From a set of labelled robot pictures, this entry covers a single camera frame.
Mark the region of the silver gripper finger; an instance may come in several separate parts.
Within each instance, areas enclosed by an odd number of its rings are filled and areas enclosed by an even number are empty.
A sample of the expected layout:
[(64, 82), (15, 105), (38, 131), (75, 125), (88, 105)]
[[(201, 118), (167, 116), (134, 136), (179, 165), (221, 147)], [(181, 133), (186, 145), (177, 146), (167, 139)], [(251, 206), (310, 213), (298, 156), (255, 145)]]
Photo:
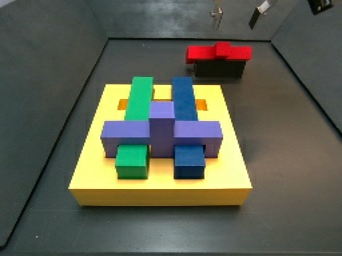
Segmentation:
[(266, 15), (267, 11), (271, 9), (271, 7), (275, 5), (278, 0), (265, 0), (259, 6), (255, 7), (250, 21), (249, 21), (249, 27), (250, 29), (254, 29), (255, 24), (262, 16)]
[(218, 30), (222, 22), (222, 17), (223, 17), (223, 8), (222, 8), (223, 0), (213, 0), (213, 1), (214, 1), (214, 9), (210, 11), (210, 16), (213, 18), (214, 29)]

